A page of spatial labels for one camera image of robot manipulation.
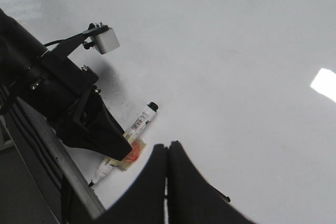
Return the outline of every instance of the black marker cap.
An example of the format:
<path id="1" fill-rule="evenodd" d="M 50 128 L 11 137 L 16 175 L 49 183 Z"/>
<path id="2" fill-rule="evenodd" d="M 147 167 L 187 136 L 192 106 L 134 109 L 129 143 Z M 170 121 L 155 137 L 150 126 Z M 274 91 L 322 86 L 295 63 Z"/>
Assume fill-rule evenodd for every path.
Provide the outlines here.
<path id="1" fill-rule="evenodd" d="M 152 110 L 154 110 L 155 112 L 157 111 L 157 109 L 159 108 L 159 106 L 156 105 L 155 102 L 150 102 L 148 104 L 148 107 L 150 107 Z"/>

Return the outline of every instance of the marker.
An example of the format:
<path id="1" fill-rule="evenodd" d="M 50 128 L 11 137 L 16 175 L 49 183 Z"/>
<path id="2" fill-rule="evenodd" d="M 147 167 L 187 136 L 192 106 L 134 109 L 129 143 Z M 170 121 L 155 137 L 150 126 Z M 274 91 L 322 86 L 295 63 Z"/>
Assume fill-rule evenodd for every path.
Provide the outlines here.
<path id="1" fill-rule="evenodd" d="M 139 135 L 146 128 L 147 124 L 154 118 L 156 111 L 159 107 L 154 103 L 150 102 L 140 113 L 136 121 L 132 126 L 123 134 L 126 140 L 132 145 L 134 141 L 139 137 Z M 103 161 L 100 163 L 95 176 L 89 184 L 89 187 L 96 184 L 99 180 L 108 175 L 114 167 L 118 167 L 121 161 L 105 156 Z"/>

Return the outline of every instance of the white marker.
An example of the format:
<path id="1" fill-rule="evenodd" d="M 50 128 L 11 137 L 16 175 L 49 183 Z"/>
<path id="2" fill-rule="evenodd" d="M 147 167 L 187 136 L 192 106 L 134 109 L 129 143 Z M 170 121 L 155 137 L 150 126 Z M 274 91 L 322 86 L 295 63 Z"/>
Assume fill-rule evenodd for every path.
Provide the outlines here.
<path id="1" fill-rule="evenodd" d="M 132 145 L 132 143 L 139 137 L 139 135 L 146 128 L 147 124 L 154 118 L 156 111 L 159 107 L 154 103 L 150 102 L 140 113 L 136 121 L 132 126 L 123 134 L 126 140 Z M 99 180 L 104 178 L 110 173 L 110 171 L 118 166 L 118 160 L 115 160 L 111 157 L 105 156 L 101 164 L 99 165 L 95 176 L 93 177 L 89 186 L 93 186 Z"/>

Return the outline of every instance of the white table surface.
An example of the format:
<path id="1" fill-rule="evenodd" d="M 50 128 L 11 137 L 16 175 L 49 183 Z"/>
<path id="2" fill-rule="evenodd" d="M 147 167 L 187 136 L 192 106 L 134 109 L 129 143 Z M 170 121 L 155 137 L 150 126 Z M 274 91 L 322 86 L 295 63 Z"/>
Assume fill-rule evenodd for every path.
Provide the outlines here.
<path id="1" fill-rule="evenodd" d="M 41 42 L 91 22 L 120 48 L 77 49 L 124 129 L 154 101 L 147 147 L 95 192 L 111 206 L 156 143 L 179 140 L 214 187 L 257 223 L 336 220 L 336 104 L 310 84 L 336 71 L 336 0 L 0 0 Z M 90 181 L 102 155 L 68 149 Z"/>

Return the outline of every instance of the white backdrop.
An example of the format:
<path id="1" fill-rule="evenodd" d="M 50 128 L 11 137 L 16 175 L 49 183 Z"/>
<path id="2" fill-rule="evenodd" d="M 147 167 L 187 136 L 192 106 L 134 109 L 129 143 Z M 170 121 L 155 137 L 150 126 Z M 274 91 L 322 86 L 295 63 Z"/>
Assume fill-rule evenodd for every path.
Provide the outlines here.
<path id="1" fill-rule="evenodd" d="M 121 47 L 71 59 L 100 75 L 102 97 L 127 129 L 154 101 L 148 144 L 127 171 L 95 192 L 111 206 L 156 143 L 179 140 L 232 205 L 258 223 L 336 219 L 336 104 L 310 88 L 336 71 L 336 0 L 0 0 L 40 41 L 91 22 Z M 70 154 L 89 181 L 102 155 Z"/>

